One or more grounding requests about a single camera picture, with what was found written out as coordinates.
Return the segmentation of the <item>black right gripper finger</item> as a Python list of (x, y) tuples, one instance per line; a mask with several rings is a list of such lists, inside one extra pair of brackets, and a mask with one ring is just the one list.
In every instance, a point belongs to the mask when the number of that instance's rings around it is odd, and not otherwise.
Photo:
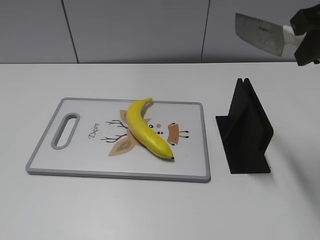
[(315, 65), (320, 63), (320, 31), (312, 30), (306, 33), (301, 44), (294, 53), (299, 66), (310, 63)]
[(308, 31), (315, 28), (314, 10), (300, 9), (297, 13), (290, 19), (290, 24), (295, 35), (304, 35)]

